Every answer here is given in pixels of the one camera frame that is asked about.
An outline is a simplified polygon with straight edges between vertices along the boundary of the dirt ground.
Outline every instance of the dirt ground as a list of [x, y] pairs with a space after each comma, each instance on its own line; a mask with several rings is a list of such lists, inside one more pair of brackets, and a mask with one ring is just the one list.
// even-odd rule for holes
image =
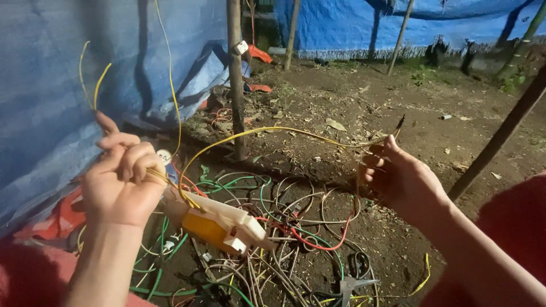
[[[490, 87], [486, 78], [472, 78], [455, 70], [396, 66], [395, 73], [386, 76], [386, 66], [359, 62], [334, 62], [327, 67], [317, 67], [310, 61], [294, 60], [290, 72], [282, 72], [274, 64], [253, 63], [253, 66], [257, 73], [249, 83], [269, 85], [272, 92], [252, 92], [246, 96], [246, 116], [250, 123], [247, 128], [291, 127], [354, 145], [383, 138], [405, 115], [397, 139], [400, 146], [428, 164], [446, 190], [485, 147], [519, 98], [519, 94], [508, 95]], [[217, 110], [213, 107], [200, 111], [185, 122], [180, 160], [191, 157], [206, 144], [225, 138], [222, 128], [229, 134], [229, 125], [211, 125]], [[220, 117], [227, 120], [217, 122], [228, 122], [229, 115], [229, 112], [223, 114], [221, 111]], [[441, 120], [442, 115], [452, 118]], [[456, 205], [467, 216], [475, 219], [481, 205], [493, 194], [546, 169], [544, 118], [546, 104], [542, 101], [486, 171], [457, 201]], [[342, 127], [336, 129], [333, 127], [336, 124]], [[199, 180], [201, 164], [210, 167], [210, 178], [223, 170], [267, 174], [276, 183], [286, 176], [308, 176], [316, 191], [324, 190], [325, 186], [340, 186], [325, 201], [325, 214], [328, 220], [347, 218], [352, 208], [351, 195], [340, 191], [348, 190], [347, 183], [355, 162], [344, 151], [287, 132], [260, 132], [249, 135], [246, 140], [246, 161], [233, 162], [230, 157], [232, 145], [221, 145], [192, 165], [189, 178]], [[166, 142], [164, 146], [173, 150], [176, 144]], [[355, 157], [365, 154], [351, 153]], [[249, 194], [256, 197], [256, 193], [236, 191], [239, 197]], [[286, 201], [309, 193], [310, 185], [303, 181], [290, 189]], [[271, 197], [271, 189], [268, 187], [264, 194]], [[230, 198], [222, 192], [214, 196], [219, 201]], [[358, 243], [370, 256], [375, 277], [381, 280], [380, 296], [411, 293], [426, 277], [424, 257], [428, 253], [431, 276], [426, 285], [414, 296], [381, 301], [382, 306], [397, 303], [417, 306], [439, 279], [445, 261], [417, 229], [393, 212], [381, 206], [372, 207], [369, 202], [363, 202], [362, 206], [360, 216], [349, 226], [347, 238]], [[315, 204], [308, 218], [319, 219], [318, 208]], [[148, 225], [147, 231], [153, 240], [160, 225], [159, 217]], [[324, 228], [319, 233], [326, 241], [337, 244], [338, 240]], [[214, 257], [223, 257], [213, 248], [202, 245], [200, 248]], [[344, 245], [339, 252], [348, 270], [348, 256], [354, 251]], [[324, 252], [301, 255], [294, 271], [311, 289], [331, 292], [336, 288], [333, 274], [336, 269], [326, 255]], [[143, 262], [142, 268], [146, 269], [149, 264]], [[138, 282], [140, 276], [135, 275], [132, 284]], [[204, 281], [203, 269], [188, 241], [171, 261], [165, 263], [158, 289], [176, 291], [182, 287], [196, 287]], [[151, 288], [153, 284], [150, 283], [153, 282], [144, 282], [143, 286]], [[372, 295], [373, 290], [366, 287], [359, 293]], [[279, 287], [265, 288], [265, 305], [280, 306], [280, 299]], [[165, 298], [154, 297], [151, 301], [159, 306], [170, 304], [170, 299]]]

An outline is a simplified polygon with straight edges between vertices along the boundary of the blue tarp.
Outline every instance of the blue tarp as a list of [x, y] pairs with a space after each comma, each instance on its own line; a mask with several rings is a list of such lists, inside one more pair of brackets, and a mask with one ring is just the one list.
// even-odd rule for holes
[[[522, 37], [542, 0], [416, 0], [404, 33], [404, 56], [424, 55], [438, 35], [454, 50], [465, 39], [493, 46], [499, 37]], [[294, 50], [302, 58], [390, 57], [408, 0], [302, 1]], [[293, 0], [277, 0], [275, 13], [286, 44]], [[537, 34], [546, 33], [542, 24]]]
[[[225, 2], [160, 0], [182, 119], [228, 77]], [[78, 77], [82, 47], [91, 41]], [[0, 3], [0, 237], [51, 204], [97, 157], [89, 101], [121, 124], [177, 126], [169, 56], [149, 0]]]

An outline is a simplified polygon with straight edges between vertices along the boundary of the hand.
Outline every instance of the hand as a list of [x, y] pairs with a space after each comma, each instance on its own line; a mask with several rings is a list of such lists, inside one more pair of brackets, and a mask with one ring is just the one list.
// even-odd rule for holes
[[105, 132], [97, 146], [105, 154], [82, 180], [88, 222], [144, 229], [167, 187], [146, 169], [165, 174], [165, 166], [150, 143], [141, 143], [136, 135], [121, 133], [113, 120], [101, 112], [97, 112], [97, 122]]
[[453, 205], [430, 168], [401, 150], [392, 135], [370, 151], [373, 155], [363, 157], [365, 165], [359, 166], [361, 183], [368, 184], [383, 197], [385, 206], [408, 223], [418, 227], [423, 219], [434, 218], [435, 209]]

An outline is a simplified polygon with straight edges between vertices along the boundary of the round white connector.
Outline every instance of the round white connector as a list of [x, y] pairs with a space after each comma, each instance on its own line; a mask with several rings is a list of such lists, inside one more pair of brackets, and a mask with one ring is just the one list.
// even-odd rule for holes
[[156, 153], [161, 158], [161, 161], [163, 161], [164, 166], [167, 166], [173, 160], [173, 154], [166, 149], [160, 149]]

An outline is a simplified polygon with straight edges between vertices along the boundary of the bamboo pole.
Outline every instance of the bamboo pole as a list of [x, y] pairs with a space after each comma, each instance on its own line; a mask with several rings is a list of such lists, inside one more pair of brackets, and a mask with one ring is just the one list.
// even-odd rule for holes
[[294, 52], [294, 38], [296, 37], [296, 25], [298, 23], [298, 14], [300, 11], [300, 0], [294, 0], [294, 9], [292, 10], [292, 20], [290, 21], [290, 35], [288, 36], [288, 45], [284, 59], [284, 69], [290, 70], [292, 53]]
[[544, 0], [541, 7], [538, 9], [537, 14], [535, 15], [535, 17], [529, 24], [529, 28], [527, 29], [527, 32], [525, 32], [525, 34], [523, 35], [523, 38], [514, 49], [514, 53], [512, 54], [512, 56], [508, 59], [508, 61], [501, 68], [501, 70], [499, 70], [499, 72], [496, 74], [495, 79], [497, 81], [502, 81], [505, 78], [510, 78], [515, 73], [515, 70], [518, 67], [518, 64], [521, 64], [523, 61], [523, 58], [525, 58], [525, 54], [527, 53], [527, 50], [529, 49], [529, 43], [531, 42], [531, 39], [533, 39], [535, 32], [537, 32], [537, 29], [541, 25], [545, 16], [546, 16], [546, 0]]
[[506, 117], [501, 127], [495, 132], [489, 143], [485, 146], [479, 156], [472, 162], [466, 172], [455, 182], [448, 196], [456, 201], [474, 179], [491, 162], [497, 152], [503, 147], [506, 141], [519, 127], [525, 116], [537, 104], [546, 91], [546, 66], [542, 67], [529, 88], [523, 93], [518, 103]]
[[[232, 96], [233, 133], [245, 131], [245, 100], [242, 93], [241, 56], [235, 53], [235, 46], [241, 41], [241, 3], [239, 0], [227, 0], [228, 13], [228, 50], [229, 83]], [[245, 137], [235, 139], [235, 159], [246, 159]]]
[[393, 72], [394, 62], [396, 62], [396, 57], [398, 56], [398, 51], [400, 51], [400, 45], [402, 44], [402, 38], [404, 37], [404, 30], [406, 29], [406, 24], [410, 18], [411, 10], [413, 8], [413, 0], [409, 0], [408, 8], [406, 9], [406, 16], [404, 16], [404, 21], [402, 22], [402, 27], [400, 28], [400, 33], [398, 34], [398, 40], [396, 41], [396, 47], [394, 47], [393, 60], [390, 61], [389, 70], [387, 71], [387, 76]]

